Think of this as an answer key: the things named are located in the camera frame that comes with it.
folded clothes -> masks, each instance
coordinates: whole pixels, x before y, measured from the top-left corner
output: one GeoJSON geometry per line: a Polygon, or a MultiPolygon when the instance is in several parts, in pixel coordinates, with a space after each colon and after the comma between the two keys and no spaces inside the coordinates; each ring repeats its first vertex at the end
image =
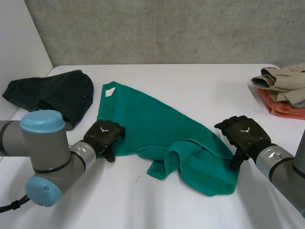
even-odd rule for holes
{"type": "Polygon", "coordinates": [[[126,128],[115,156],[138,154],[154,160],[148,174],[164,179],[179,169],[182,180],[208,195],[234,192],[239,171],[232,152],[213,132],[170,106],[116,82],[105,84],[98,119],[126,128]]]}
{"type": "Polygon", "coordinates": [[[257,89],[258,94],[267,105],[269,113],[284,118],[295,118],[305,120],[305,108],[293,108],[286,102],[275,102],[264,89],[257,89]]]}
{"type": "Polygon", "coordinates": [[[305,63],[283,69],[263,68],[261,74],[251,81],[256,87],[268,90],[274,101],[305,106],[305,63]]]}

orange cloth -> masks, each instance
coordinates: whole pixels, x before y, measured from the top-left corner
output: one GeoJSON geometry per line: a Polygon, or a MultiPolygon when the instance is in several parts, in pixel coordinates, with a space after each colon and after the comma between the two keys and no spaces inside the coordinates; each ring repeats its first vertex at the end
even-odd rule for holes
{"type": "Polygon", "coordinates": [[[267,104],[269,113],[283,118],[295,118],[305,120],[305,108],[293,108],[286,102],[275,102],[270,97],[267,90],[258,88],[257,92],[267,104]]]}

cable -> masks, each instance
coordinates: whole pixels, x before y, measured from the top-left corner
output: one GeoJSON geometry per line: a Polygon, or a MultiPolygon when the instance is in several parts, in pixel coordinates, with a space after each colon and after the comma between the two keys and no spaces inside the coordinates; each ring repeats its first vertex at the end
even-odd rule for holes
{"type": "Polygon", "coordinates": [[[20,208],[21,205],[27,203],[29,200],[30,200],[30,198],[28,198],[28,196],[25,195],[20,200],[16,200],[16,201],[12,202],[10,205],[0,207],[0,213],[6,212],[9,210],[16,210],[16,209],[20,208]]]}

beige garment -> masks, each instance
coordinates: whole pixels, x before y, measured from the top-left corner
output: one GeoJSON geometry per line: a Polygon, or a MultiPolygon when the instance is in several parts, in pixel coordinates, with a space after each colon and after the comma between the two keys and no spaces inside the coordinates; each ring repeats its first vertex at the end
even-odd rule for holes
{"type": "Polygon", "coordinates": [[[256,87],[268,90],[274,101],[296,104],[305,100],[305,63],[283,69],[263,68],[261,74],[251,81],[256,87]]]}

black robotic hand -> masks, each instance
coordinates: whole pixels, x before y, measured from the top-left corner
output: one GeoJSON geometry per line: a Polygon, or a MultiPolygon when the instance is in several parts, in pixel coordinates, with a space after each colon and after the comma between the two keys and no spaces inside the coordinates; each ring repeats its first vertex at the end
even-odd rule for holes
{"type": "Polygon", "coordinates": [[[108,120],[98,120],[87,131],[83,141],[90,144],[97,155],[103,155],[107,161],[114,162],[112,146],[119,137],[125,138],[124,127],[108,120]]]}
{"type": "Polygon", "coordinates": [[[252,118],[234,116],[215,125],[237,150],[230,163],[230,169],[237,170],[244,160],[257,155],[271,145],[269,135],[252,118]]]}

